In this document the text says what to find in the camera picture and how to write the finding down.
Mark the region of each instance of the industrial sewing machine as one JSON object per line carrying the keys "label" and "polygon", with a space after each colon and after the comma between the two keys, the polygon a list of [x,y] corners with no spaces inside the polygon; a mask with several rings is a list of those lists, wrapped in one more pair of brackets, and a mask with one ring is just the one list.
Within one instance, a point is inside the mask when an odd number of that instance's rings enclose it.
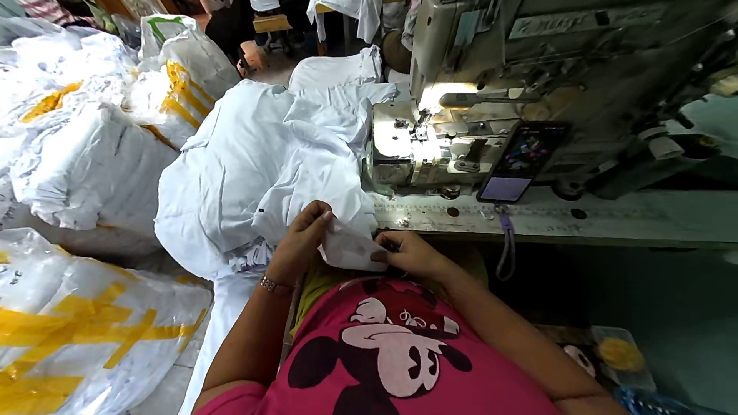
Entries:
{"label": "industrial sewing machine", "polygon": [[613,166],[668,136],[664,121],[691,128],[685,104],[738,92],[736,21],[727,0],[422,0],[413,99],[374,106],[369,174],[415,192],[476,185],[518,122],[556,120],[570,131],[535,181],[577,197],[609,174],[620,188],[603,197],[617,197],[648,172]]}

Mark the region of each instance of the phone screen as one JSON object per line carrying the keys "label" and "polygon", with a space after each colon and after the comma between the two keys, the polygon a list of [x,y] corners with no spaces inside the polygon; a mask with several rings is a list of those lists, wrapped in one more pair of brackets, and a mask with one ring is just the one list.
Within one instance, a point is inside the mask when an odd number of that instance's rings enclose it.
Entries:
{"label": "phone screen", "polygon": [[520,177],[490,177],[481,197],[514,202],[520,199],[532,181],[533,179]]}
{"label": "phone screen", "polygon": [[569,127],[567,123],[556,122],[519,123],[477,199],[483,202],[516,202],[520,199],[566,137]]}

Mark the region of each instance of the phone lanyard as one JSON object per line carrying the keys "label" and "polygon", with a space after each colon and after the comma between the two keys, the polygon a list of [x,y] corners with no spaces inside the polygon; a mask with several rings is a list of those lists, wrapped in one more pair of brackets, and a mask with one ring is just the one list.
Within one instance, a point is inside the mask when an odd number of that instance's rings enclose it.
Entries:
{"label": "phone lanyard", "polygon": [[[500,281],[507,281],[515,272],[515,229],[512,227],[510,221],[510,208],[508,205],[495,205],[494,212],[500,217],[500,225],[502,226],[503,233],[505,233],[505,247],[503,248],[503,254],[500,257],[500,262],[497,263],[497,270],[495,275]],[[503,275],[503,267],[508,262],[508,272]]]}

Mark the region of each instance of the wristwatch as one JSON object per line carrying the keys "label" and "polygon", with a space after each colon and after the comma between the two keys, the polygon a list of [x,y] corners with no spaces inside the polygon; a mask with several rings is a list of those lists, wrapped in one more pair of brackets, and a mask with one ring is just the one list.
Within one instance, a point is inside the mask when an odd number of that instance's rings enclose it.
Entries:
{"label": "wristwatch", "polygon": [[259,285],[264,287],[267,292],[273,292],[280,297],[292,294],[292,290],[294,289],[294,287],[291,287],[289,285],[278,284],[270,280],[269,277],[266,276],[266,274],[261,276],[261,280],[259,280]]}

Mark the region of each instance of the sleeve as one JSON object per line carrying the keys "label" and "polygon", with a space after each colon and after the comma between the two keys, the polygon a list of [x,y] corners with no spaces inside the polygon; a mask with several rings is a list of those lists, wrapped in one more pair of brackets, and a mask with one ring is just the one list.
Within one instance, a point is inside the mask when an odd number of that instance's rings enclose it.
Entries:
{"label": "sleeve", "polygon": [[196,415],[250,415],[264,398],[266,386],[252,383],[223,392],[200,408]]}

